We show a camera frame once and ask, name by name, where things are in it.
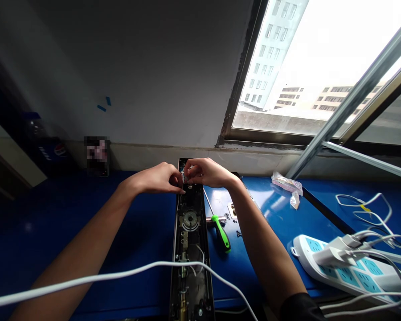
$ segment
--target building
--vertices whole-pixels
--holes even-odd
[[[240,104],[264,111],[309,0],[270,0],[242,89]]]
[[[353,112],[354,115],[357,115],[373,98],[377,92],[384,85],[384,82],[378,83],[376,87],[372,90],[371,93],[367,95],[367,97],[363,100],[363,102],[357,107],[357,109]],[[352,90],[353,86],[330,86],[325,87],[322,90],[322,93],[318,96],[316,101],[314,102],[312,109],[324,110],[324,111],[335,111],[338,106],[342,103],[342,101],[346,98],[349,92]]]
[[[287,106],[296,106],[300,107],[300,102],[303,100],[303,87],[284,87],[282,88],[282,92],[279,94],[279,98],[276,101],[273,109],[284,108]]]

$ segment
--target metal window rail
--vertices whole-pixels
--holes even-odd
[[[366,156],[364,154],[352,151],[343,146],[329,142],[335,132],[343,125],[345,120],[355,111],[365,97],[373,90],[380,79],[385,75],[389,68],[401,56],[401,28],[392,37],[391,41],[382,50],[373,64],[367,69],[365,74],[353,87],[349,95],[342,102],[340,107],[334,112],[324,127],[314,137],[311,143],[306,147],[300,158],[292,166],[288,178],[296,179],[301,171],[314,159],[323,146],[327,146],[341,153],[354,157],[358,160],[367,162],[378,168],[401,176],[401,168]]]

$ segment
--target charging cable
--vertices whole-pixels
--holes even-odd
[[[382,197],[382,198],[383,198],[384,202],[386,203],[386,205],[388,206],[388,209],[389,209],[389,210],[388,210],[388,214],[386,215],[386,218],[385,218],[385,219],[382,219],[379,215],[377,215],[376,213],[372,212],[370,209],[368,209],[368,208],[366,207],[366,206],[368,206],[369,204],[373,203],[375,200],[377,200],[379,197]],[[359,204],[356,204],[356,205],[343,204],[343,203],[340,201],[341,198],[350,198],[350,199],[352,199],[352,200],[355,200],[355,201],[358,202]],[[360,249],[365,249],[365,250],[371,249],[371,247],[372,247],[373,245],[375,245],[375,244],[377,244],[377,243],[379,243],[379,242],[381,242],[381,241],[385,241],[385,243],[388,244],[391,248],[396,248],[396,247],[398,247],[398,248],[401,249],[401,245],[398,245],[398,244],[396,244],[396,243],[393,242],[393,239],[394,239],[395,237],[401,237],[401,235],[396,236],[396,235],[391,231],[391,229],[387,226],[387,224],[386,224],[386,223],[388,222],[388,220],[390,219],[390,217],[392,216],[392,213],[393,213],[393,212],[392,212],[392,207],[391,207],[391,205],[389,204],[388,200],[386,199],[386,197],[385,197],[382,193],[377,193],[372,199],[370,199],[370,200],[367,201],[367,202],[364,202],[363,200],[361,200],[361,199],[359,199],[359,198],[353,197],[353,196],[351,196],[351,195],[346,195],[346,194],[337,194],[337,195],[336,195],[336,200],[337,200],[337,202],[338,202],[341,206],[361,207],[364,211],[354,211],[354,212],[353,212],[353,214],[354,214],[357,218],[359,218],[360,220],[362,220],[362,221],[364,221],[364,222],[366,222],[366,223],[368,223],[368,224],[374,225],[374,226],[383,226],[383,227],[386,229],[386,231],[389,233],[388,236],[383,236],[383,235],[381,235],[381,234],[379,234],[379,233],[376,233],[376,232],[373,232],[373,231],[370,231],[370,230],[364,230],[364,231],[360,231],[360,232],[355,233],[355,234],[353,235],[353,237],[354,237],[356,240],[358,240],[358,241],[359,241],[360,239],[362,239],[362,238],[367,237],[367,236],[377,236],[377,237],[380,238],[380,240],[375,240],[375,241],[373,241],[373,242],[364,243],[361,247],[359,247]],[[379,223],[373,223],[373,222],[371,222],[371,221],[369,221],[369,220],[366,220],[365,218],[360,217],[361,214],[369,214],[369,215],[370,215],[370,218],[371,218],[372,216],[374,216],[375,218],[377,218],[377,220],[379,221]]]
[[[376,253],[373,251],[366,251],[366,250],[355,250],[355,251],[344,251],[345,253],[342,254],[341,256],[351,256],[353,258],[356,258],[356,254],[358,253],[362,253],[362,254],[371,254],[371,255],[378,255],[380,257],[383,257],[386,261],[389,262],[389,264],[394,268],[395,272],[398,275],[398,278],[401,280],[401,271],[398,269],[398,267],[395,265],[394,262],[392,262],[390,259],[388,259],[387,256],[380,254],[380,253]],[[365,299],[367,297],[371,297],[371,296],[382,296],[382,295],[392,295],[392,296],[401,296],[401,292],[379,292],[379,293],[367,293],[367,294],[363,294],[360,296],[357,296],[356,298],[347,301],[347,302],[343,302],[343,303],[338,303],[338,304],[334,304],[334,305],[326,305],[321,307],[321,310],[326,310],[326,309],[331,309],[331,308],[340,308],[342,306],[345,305],[350,305],[352,303],[355,303],[359,300]],[[357,315],[357,314],[364,314],[364,313],[370,313],[370,312],[375,312],[375,311],[381,311],[381,310],[385,310],[385,309],[390,309],[390,308],[395,308],[401,305],[401,300],[396,302],[396,303],[391,303],[391,304],[386,304],[386,305],[380,305],[377,307],[372,307],[372,308],[368,308],[368,309],[364,309],[364,310],[358,310],[358,311],[343,311],[343,312],[335,312],[335,313],[329,313],[326,314],[325,317],[326,318],[331,318],[331,317],[338,317],[338,316],[343,316],[343,315]]]
[[[200,265],[204,269],[208,270],[213,276],[215,276],[217,279],[219,279],[221,282],[226,284],[227,286],[231,287],[234,289],[236,292],[239,293],[239,295],[242,297],[242,299],[245,301],[246,306],[248,310],[251,312],[251,315],[253,316],[255,321],[258,321],[256,318],[254,311],[252,310],[250,304],[248,303],[248,300],[242,293],[242,291],[234,284],[230,283],[229,281],[223,279],[221,276],[219,276],[216,272],[214,272],[208,265],[202,262],[167,262],[167,261],[158,261],[154,263],[150,263],[147,265],[144,265],[143,267],[136,268],[134,270],[129,270],[129,271],[124,271],[124,272],[117,272],[117,273],[108,273],[108,274],[98,274],[94,276],[85,276],[79,279],[74,279],[58,284],[53,284],[49,286],[45,286],[42,288],[36,288],[33,290],[28,290],[28,291],[23,291],[19,293],[14,293],[14,294],[9,294],[6,296],[0,296],[0,306],[4,305],[9,305],[12,303],[17,303],[21,302],[24,300],[29,300],[33,299],[39,296],[43,296],[46,294],[50,294],[56,291],[61,291],[66,288],[72,288],[78,285],[86,284],[86,283],[91,283],[91,282],[96,282],[96,281],[106,281],[106,280],[115,280],[115,279],[121,279],[127,276],[132,276],[134,274],[138,274],[140,272],[146,271],[148,269],[157,267],[157,266],[171,266],[171,267],[187,267],[187,266],[192,266],[192,265]]]

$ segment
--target blue table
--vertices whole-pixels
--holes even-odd
[[[350,182],[350,181],[317,181],[317,180],[300,180],[303,187],[311,192],[319,201],[328,207],[334,214],[346,222],[355,231],[366,230],[371,225],[358,219],[352,212],[360,211],[361,208],[340,206],[337,203],[336,194],[351,195],[363,201],[369,201],[377,193],[383,193],[390,203],[393,214],[387,225],[395,234],[401,234],[401,182]],[[342,198],[341,202],[346,204],[355,204],[348,198]],[[372,212],[378,214],[381,218],[385,218],[388,214],[388,207],[382,198],[377,199],[374,203],[367,206]],[[384,243],[379,243],[375,246],[376,249],[388,251],[401,255],[401,249],[387,246]]]
[[[108,178],[87,178],[85,172],[47,180],[28,195],[0,208],[0,296],[28,289],[67,243],[107,201],[131,172],[113,172]],[[331,239],[342,233],[308,201],[301,199],[295,211],[290,194],[271,184],[270,178],[245,177],[266,219],[287,246],[299,234]],[[228,213],[231,202],[225,189],[206,188],[213,211]],[[100,273],[119,272],[158,260],[171,260],[176,198],[173,194],[139,195],[129,209]],[[205,201],[206,215],[211,215]],[[253,303],[264,301],[263,291],[248,260],[238,223],[228,221],[225,230],[232,252],[219,251],[215,230],[208,233],[211,267],[237,285]],[[294,263],[312,296],[335,293],[310,279],[296,259]],[[77,308],[72,320],[112,320],[168,313],[170,267],[107,282],[98,282]],[[239,295],[213,278],[217,309],[243,305]],[[14,306],[0,308],[6,320]]]

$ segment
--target black sleeve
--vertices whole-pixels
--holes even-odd
[[[321,309],[307,293],[297,293],[284,301],[281,321],[326,321]]]

